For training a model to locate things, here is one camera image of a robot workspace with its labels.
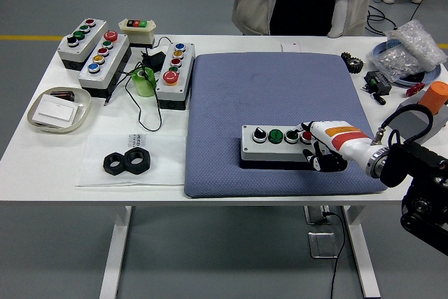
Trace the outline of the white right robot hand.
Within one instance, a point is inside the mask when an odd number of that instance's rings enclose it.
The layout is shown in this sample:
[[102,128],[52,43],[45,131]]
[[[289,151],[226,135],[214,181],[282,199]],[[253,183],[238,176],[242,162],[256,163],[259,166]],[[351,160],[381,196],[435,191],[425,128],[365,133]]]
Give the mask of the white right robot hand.
[[341,172],[348,161],[354,161],[371,175],[370,158],[377,150],[371,138],[346,121],[314,121],[301,123],[297,131],[311,134],[312,150],[304,149],[304,157],[318,172]]

